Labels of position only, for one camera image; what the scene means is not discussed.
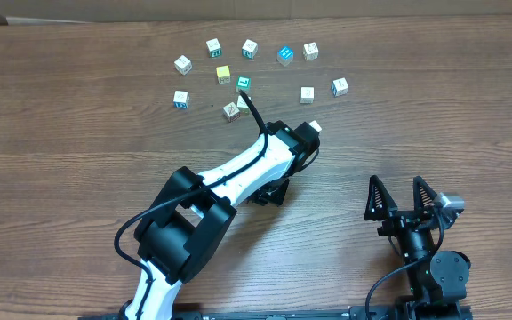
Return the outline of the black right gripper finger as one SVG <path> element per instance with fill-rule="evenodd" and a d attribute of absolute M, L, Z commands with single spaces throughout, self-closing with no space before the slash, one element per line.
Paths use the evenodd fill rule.
<path fill-rule="evenodd" d="M 383 221 L 393 217 L 398 207 L 377 175 L 369 179 L 369 193 L 364 212 L 365 220 Z"/>
<path fill-rule="evenodd" d="M 437 196 L 437 192 L 435 192 L 421 176 L 413 178 L 412 188 L 415 210 L 429 207 Z"/>

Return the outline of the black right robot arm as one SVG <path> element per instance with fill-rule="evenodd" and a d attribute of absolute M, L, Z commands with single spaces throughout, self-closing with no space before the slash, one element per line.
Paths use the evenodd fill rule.
<path fill-rule="evenodd" d="M 382 318 L 469 320 L 471 308 L 460 301 L 467 297 L 470 259 L 462 252 L 441 249 L 444 232 L 461 216 L 465 201 L 455 193 L 435 192 L 421 176 L 413 178 L 412 189 L 413 208 L 400 210 L 380 178 L 370 177 L 364 218 L 381 223 L 379 236 L 397 240 L 392 247 L 404 265 L 372 286 L 364 314 L 368 319 L 377 314 L 371 306 L 375 290 L 405 272 L 411 294 L 397 298 Z"/>

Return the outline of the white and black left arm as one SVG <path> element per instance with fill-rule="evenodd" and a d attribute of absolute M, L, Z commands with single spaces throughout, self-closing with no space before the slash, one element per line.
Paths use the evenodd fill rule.
<path fill-rule="evenodd" d="M 322 131 L 317 122 L 296 129 L 267 123 L 256 142 L 214 169 L 174 172 L 140 218 L 140 282 L 121 319 L 170 319 L 181 286 L 207 264 L 243 202 L 281 205 L 289 179 L 316 157 Z"/>

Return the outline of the cream turtle wooden block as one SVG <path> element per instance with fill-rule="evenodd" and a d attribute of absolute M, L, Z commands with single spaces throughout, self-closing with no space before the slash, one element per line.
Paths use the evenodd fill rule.
<path fill-rule="evenodd" d="M 300 88 L 300 103 L 311 104 L 315 98 L 315 89 L 313 87 Z"/>

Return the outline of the yellow S wooden block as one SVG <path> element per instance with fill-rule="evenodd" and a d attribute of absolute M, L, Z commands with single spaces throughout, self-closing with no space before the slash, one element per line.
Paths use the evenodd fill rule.
<path fill-rule="evenodd" d="M 244 101 L 244 98 L 241 95 L 239 95 L 237 98 L 236 106 L 242 114 L 246 114 L 246 115 L 250 114 L 250 109 L 249 109 L 248 105 L 246 104 L 246 102 Z"/>

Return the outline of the cream block red letter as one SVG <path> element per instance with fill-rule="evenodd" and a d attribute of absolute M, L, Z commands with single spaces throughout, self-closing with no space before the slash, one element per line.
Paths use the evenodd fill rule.
<path fill-rule="evenodd" d="M 235 104 L 235 102 L 230 102 L 229 104 L 225 105 L 223 108 L 223 115 L 226 117 L 227 121 L 229 123 L 237 120 L 241 116 L 241 111 Z"/>

